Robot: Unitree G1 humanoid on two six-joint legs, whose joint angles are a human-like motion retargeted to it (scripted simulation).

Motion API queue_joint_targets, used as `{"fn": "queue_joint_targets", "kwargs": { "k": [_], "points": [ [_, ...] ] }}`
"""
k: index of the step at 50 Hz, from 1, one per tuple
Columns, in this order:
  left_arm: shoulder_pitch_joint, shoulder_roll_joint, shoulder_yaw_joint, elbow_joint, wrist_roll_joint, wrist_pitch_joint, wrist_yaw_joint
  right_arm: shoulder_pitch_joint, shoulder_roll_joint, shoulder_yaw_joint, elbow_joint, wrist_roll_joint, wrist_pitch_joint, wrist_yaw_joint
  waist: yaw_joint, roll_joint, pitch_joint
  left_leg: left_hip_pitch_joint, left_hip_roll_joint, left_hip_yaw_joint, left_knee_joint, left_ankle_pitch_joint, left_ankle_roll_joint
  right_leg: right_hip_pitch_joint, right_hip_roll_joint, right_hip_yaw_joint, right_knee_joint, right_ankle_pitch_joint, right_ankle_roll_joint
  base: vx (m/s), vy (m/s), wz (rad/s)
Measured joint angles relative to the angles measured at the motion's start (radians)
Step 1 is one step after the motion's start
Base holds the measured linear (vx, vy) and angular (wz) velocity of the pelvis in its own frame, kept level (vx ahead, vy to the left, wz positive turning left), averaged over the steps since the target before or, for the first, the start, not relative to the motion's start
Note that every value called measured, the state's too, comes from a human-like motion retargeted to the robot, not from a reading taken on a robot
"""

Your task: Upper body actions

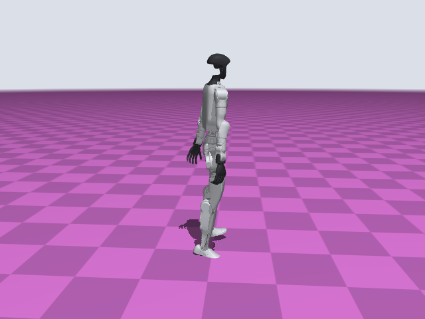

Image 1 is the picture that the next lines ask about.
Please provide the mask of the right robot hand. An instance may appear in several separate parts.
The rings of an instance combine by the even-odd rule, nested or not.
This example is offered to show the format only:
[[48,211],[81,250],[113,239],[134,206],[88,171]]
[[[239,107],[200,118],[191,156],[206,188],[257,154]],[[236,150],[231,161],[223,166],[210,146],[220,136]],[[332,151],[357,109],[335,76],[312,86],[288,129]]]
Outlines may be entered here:
[[217,168],[216,168],[216,175],[215,175],[214,180],[211,183],[218,185],[218,184],[223,182],[224,177],[226,176],[226,170],[225,170],[225,166],[224,166],[224,163],[226,163],[226,162],[225,162],[225,160],[220,161],[220,154],[217,154],[216,155],[216,163],[218,164]]

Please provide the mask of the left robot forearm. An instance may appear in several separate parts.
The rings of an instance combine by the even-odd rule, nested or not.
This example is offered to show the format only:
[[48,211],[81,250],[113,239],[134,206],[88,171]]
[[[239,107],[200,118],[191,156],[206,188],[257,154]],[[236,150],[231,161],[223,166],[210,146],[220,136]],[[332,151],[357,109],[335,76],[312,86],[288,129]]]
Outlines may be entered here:
[[201,145],[202,142],[203,142],[203,139],[205,138],[206,130],[203,128],[203,123],[202,123],[202,120],[201,120],[200,117],[199,117],[199,120],[198,120],[198,125],[199,126],[198,126],[197,133],[196,133],[197,141],[196,141],[195,144]]

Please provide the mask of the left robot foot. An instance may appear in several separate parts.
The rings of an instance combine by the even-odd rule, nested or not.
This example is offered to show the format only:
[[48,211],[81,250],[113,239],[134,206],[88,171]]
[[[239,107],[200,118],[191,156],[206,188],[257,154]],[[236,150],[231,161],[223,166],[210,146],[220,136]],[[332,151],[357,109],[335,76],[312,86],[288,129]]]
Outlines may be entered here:
[[[214,227],[213,229],[214,230],[211,233],[211,237],[219,236],[219,235],[224,234],[224,233],[227,232],[227,229],[226,228],[216,228],[216,227]],[[201,237],[202,237],[202,234],[201,234]]]

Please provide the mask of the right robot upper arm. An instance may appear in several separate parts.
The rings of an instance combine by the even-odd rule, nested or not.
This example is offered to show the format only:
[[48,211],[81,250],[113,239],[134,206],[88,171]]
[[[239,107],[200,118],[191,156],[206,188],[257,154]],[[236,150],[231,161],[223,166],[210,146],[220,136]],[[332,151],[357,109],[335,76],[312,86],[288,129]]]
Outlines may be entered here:
[[216,128],[219,130],[222,122],[226,122],[226,105],[228,101],[228,92],[223,88],[214,89],[214,101],[216,102]]

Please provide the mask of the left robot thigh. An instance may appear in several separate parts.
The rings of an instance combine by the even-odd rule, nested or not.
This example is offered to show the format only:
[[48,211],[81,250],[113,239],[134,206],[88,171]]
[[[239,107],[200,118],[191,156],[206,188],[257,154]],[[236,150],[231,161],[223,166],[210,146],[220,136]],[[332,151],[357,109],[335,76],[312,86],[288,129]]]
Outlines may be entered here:
[[[209,175],[210,175],[210,173],[211,172],[213,172],[214,170],[209,170]],[[209,194],[209,185],[207,185],[204,189],[203,189],[203,195],[206,197],[206,198],[211,198],[210,197],[210,194]]]

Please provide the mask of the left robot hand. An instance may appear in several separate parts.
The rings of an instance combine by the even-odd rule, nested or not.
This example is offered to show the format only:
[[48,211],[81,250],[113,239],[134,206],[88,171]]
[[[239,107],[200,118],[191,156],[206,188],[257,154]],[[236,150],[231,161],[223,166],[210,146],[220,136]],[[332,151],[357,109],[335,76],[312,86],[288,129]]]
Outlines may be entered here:
[[[194,142],[193,142],[193,145],[194,146],[192,146],[191,147],[191,149],[189,150],[189,153],[188,153],[188,155],[187,155],[187,161],[188,161],[188,159],[189,159],[189,163],[191,163],[191,158],[192,158],[192,156],[193,156],[193,158],[192,158],[192,164],[194,164],[193,162],[194,162],[194,158],[195,158],[195,163],[197,164],[197,155],[199,154],[200,155],[200,160],[202,159],[202,156],[201,156],[201,149],[200,149],[200,147],[201,147],[201,145],[198,145],[198,144],[195,144],[196,143],[196,141],[197,141],[197,138],[195,138],[195,140],[194,140]],[[189,158],[189,156],[190,156],[190,158]]]

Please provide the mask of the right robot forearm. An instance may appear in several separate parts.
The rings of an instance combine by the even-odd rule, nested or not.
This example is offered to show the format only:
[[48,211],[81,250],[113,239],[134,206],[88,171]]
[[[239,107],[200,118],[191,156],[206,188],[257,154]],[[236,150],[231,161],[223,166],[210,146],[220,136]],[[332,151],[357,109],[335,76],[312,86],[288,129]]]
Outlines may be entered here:
[[224,161],[226,159],[226,139],[229,128],[230,125],[228,122],[222,122],[218,134],[216,134],[216,155],[220,154],[220,161]]

